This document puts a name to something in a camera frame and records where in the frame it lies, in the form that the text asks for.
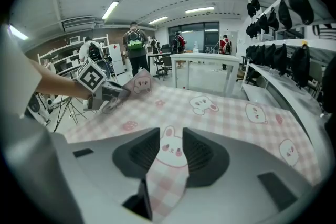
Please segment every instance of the desk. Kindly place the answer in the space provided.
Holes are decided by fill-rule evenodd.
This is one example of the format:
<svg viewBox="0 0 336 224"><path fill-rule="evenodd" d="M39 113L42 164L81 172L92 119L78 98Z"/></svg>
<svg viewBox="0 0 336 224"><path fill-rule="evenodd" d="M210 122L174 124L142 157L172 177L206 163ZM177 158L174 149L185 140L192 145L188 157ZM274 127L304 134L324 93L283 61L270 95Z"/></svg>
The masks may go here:
<svg viewBox="0 0 336 224"><path fill-rule="evenodd" d="M162 53L162 54L146 54L146 56L147 56L147 63L148 63L148 70L149 70L149 73L150 73L152 76L158 76L158 78L160 79L160 76L159 76L159 68L158 68L157 65L156 65L157 73L152 73L152 72L151 72L151 66L154 65L154 60L152 59L152 61L151 61L151 58L152 58L152 57L159 57L159 56L163 56L163 55L169 55L169 54L171 54L171 52L165 52L165 53Z"/></svg>
<svg viewBox="0 0 336 224"><path fill-rule="evenodd" d="M267 83L271 83L292 107L315 150L322 178L326 178L334 158L329 137L324 129L325 119L320 118L322 111L318 102L305 89L299 89L296 83L287 76L280 77L277 71L275 74L270 74L269 67L248 63L245 74L249 68L260 73L268 81Z"/></svg>
<svg viewBox="0 0 336 224"><path fill-rule="evenodd" d="M176 61L186 61L187 64L187 83L186 88L189 89L189 64L190 61L195 62L213 62L226 64L229 66L227 69L226 82L224 84L224 96L230 97L232 95L233 87L238 74L238 68L240 60L233 55L221 55L221 54L173 54L172 58L172 71L173 71L173 83L177 88L177 68Z"/></svg>

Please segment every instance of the pink checkered tablecloth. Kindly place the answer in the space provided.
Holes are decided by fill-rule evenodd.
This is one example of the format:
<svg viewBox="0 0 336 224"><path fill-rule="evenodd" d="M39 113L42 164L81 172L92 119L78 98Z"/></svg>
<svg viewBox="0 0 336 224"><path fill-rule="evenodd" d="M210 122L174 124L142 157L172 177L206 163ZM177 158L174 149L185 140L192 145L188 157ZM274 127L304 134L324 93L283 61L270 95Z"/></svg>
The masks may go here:
<svg viewBox="0 0 336 224"><path fill-rule="evenodd" d="M125 135L159 127L160 151L146 176L153 222L159 223L181 199L188 178L182 129L213 132L258 145L292 166L312 185L321 181L317 157L291 112L243 100L170 88L146 70L131 79L126 100L112 100L91 120L65 133L69 143Z"/></svg>

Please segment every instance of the ceiling light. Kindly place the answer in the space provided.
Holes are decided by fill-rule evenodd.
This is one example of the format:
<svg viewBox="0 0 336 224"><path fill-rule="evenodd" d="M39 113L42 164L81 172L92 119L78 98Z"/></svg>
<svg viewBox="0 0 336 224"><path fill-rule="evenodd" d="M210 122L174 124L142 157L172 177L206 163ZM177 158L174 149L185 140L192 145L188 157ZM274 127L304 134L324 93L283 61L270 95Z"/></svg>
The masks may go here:
<svg viewBox="0 0 336 224"><path fill-rule="evenodd" d="M17 30L14 26L10 25L9 28L10 28L10 30L11 30L11 32L12 32L12 34L13 34L14 36L16 36L16 37L18 37L18 38L20 38L20 39L22 39L22 40L26 40L26 39L28 39L28 37L27 37L26 35L22 34L22 33L21 33L19 30Z"/></svg>
<svg viewBox="0 0 336 224"><path fill-rule="evenodd" d="M113 1L112 4L109 6L107 11L105 12L104 16L102 17L102 20L105 20L109 17L110 13L114 10L114 8L119 4L119 1Z"/></svg>
<svg viewBox="0 0 336 224"><path fill-rule="evenodd" d="M191 13L191 12L202 12L204 10L214 10L214 7L208 7L208 8L197 8L197 9L191 9L191 10L186 10L185 13Z"/></svg>
<svg viewBox="0 0 336 224"><path fill-rule="evenodd" d="M156 20L151 21L149 24L150 24L150 25L151 25L151 24L155 24L156 22L159 22L159 21L161 21L161 20L166 20L166 19L168 19L168 17L164 16L164 17L162 17L162 18L159 18L159 19L156 19Z"/></svg>

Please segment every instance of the red jacket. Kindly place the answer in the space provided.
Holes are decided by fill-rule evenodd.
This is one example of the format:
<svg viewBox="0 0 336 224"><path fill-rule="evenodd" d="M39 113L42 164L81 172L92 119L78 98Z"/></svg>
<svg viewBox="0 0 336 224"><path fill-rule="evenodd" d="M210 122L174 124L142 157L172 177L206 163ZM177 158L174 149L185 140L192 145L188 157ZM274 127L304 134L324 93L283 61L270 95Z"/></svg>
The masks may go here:
<svg viewBox="0 0 336 224"><path fill-rule="evenodd" d="M221 40L219 43L219 53L220 54L225 54L225 45L230 43L230 40L228 38L224 38L224 40Z"/></svg>
<svg viewBox="0 0 336 224"><path fill-rule="evenodd" d="M184 42L183 37L179 36L179 37L178 37L178 41L180 42L180 46L181 46L181 47L184 47L184 46L185 46L185 42Z"/></svg>

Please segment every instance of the white refrigerator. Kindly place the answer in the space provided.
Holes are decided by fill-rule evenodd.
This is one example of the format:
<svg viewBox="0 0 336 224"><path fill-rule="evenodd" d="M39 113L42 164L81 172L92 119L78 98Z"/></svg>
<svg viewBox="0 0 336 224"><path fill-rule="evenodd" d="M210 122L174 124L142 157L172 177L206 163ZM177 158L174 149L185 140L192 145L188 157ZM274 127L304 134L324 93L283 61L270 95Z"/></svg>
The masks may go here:
<svg viewBox="0 0 336 224"><path fill-rule="evenodd" d="M112 63L116 75L125 73L124 64L122 63L121 51L119 43L109 44L109 54L112 58Z"/></svg>

